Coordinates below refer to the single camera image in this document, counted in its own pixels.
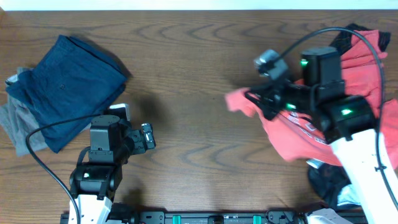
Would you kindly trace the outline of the red t-shirt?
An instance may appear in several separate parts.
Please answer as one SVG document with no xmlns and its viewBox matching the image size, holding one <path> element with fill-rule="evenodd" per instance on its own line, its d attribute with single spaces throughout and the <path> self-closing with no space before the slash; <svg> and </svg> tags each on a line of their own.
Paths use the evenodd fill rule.
<svg viewBox="0 0 398 224">
<path fill-rule="evenodd" d="M 282 112 L 272 121 L 268 121 L 263 117 L 260 109 L 244 97 L 244 92 L 245 89 L 241 88 L 226 94 L 224 98 L 227 108 L 232 112 L 242 111 L 248 117 L 258 114 L 262 127 L 267 133 L 271 144 L 283 159 L 286 161 L 317 159 L 334 166 L 340 165 L 331 147 L 326 144 L 323 134 L 308 122 L 307 115 L 295 112 Z M 379 95 L 378 109 L 380 106 L 383 107 L 384 104 L 380 103 Z M 374 114 L 382 118 L 383 109 L 379 109 L 379 112 L 374 112 Z M 386 144 L 382 125 L 383 122 L 381 124 L 381 132 L 384 135 Z"/>
</svg>

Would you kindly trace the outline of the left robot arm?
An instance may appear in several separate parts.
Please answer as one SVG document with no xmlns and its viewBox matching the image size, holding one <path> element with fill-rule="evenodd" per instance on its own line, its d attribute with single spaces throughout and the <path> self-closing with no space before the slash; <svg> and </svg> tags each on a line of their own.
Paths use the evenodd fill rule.
<svg viewBox="0 0 398 224">
<path fill-rule="evenodd" d="M 128 205 L 114 203 L 128 159 L 156 147 L 149 123 L 132 129 L 116 115 L 100 115 L 91 121 L 90 146 L 81 151 L 70 176 L 68 223 L 139 223 Z"/>
</svg>

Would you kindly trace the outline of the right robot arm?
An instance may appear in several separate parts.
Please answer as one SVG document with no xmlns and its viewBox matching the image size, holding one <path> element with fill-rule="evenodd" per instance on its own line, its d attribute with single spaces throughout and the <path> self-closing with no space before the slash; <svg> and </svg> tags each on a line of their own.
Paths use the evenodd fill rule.
<svg viewBox="0 0 398 224">
<path fill-rule="evenodd" d="M 348 95 L 341 75 L 340 55 L 334 47 L 316 47 L 302 52 L 304 83 L 289 80 L 282 57 L 267 50 L 254 61 L 269 83 L 245 92 L 265 119 L 281 111 L 307 114 L 315 128 L 345 169 L 368 223 L 397 220 L 397 176 L 387 155 L 384 136 L 365 97 Z"/>
</svg>

